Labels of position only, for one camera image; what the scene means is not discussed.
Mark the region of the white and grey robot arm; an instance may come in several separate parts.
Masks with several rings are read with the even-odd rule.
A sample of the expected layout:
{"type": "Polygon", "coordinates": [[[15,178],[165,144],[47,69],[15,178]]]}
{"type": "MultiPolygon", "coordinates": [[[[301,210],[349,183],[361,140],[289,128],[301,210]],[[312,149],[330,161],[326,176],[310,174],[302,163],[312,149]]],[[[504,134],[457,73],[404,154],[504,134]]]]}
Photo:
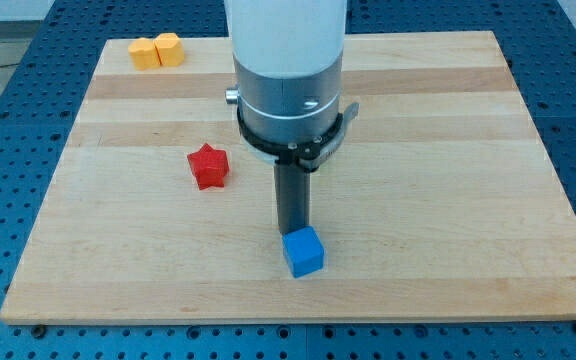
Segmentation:
{"type": "Polygon", "coordinates": [[[240,133],[276,165],[317,170],[359,105],[340,107],[346,0],[226,0],[240,133]]]}

